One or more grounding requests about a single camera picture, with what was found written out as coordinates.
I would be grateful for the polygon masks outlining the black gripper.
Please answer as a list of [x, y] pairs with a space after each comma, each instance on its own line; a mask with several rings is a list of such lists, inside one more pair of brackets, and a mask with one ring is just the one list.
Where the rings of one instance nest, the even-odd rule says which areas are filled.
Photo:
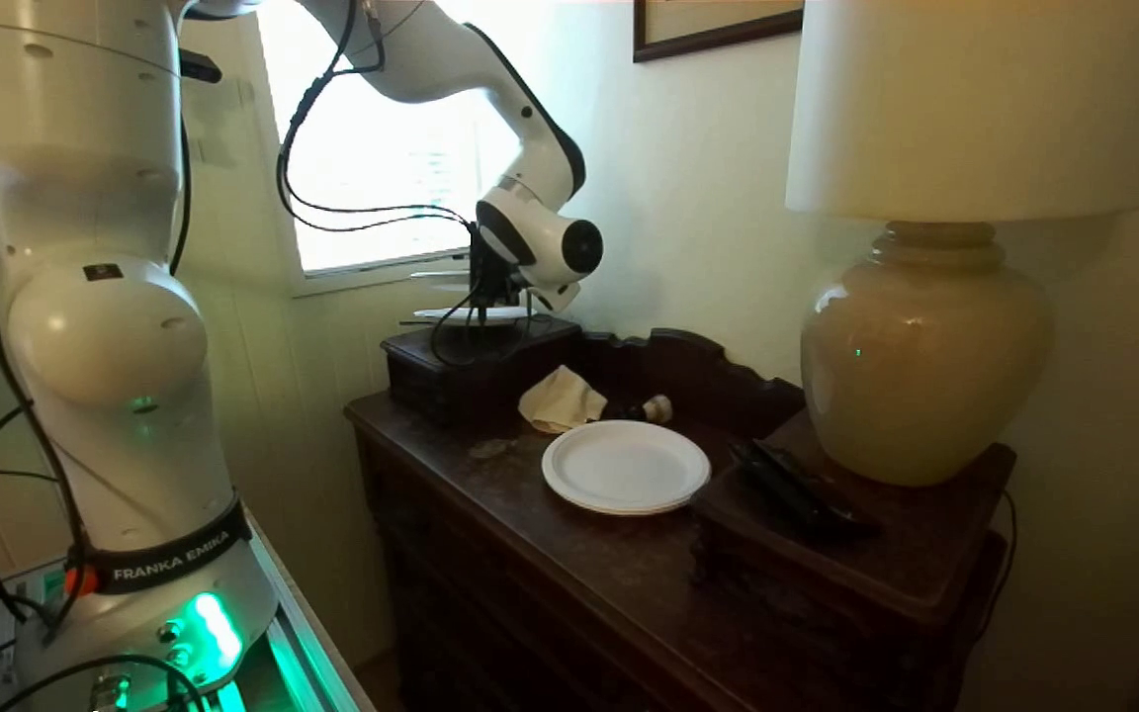
[[469, 226], [465, 286], [469, 286], [465, 304], [478, 314], [514, 304], [524, 289], [520, 275], [481, 240], [478, 226]]

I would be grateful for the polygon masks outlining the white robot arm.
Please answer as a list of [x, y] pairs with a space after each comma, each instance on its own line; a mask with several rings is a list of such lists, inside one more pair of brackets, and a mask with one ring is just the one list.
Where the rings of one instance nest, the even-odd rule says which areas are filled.
[[2, 362], [76, 546], [6, 706], [202, 712], [275, 617], [233, 491], [204, 322], [168, 275], [188, 17], [258, 0], [0, 0]]

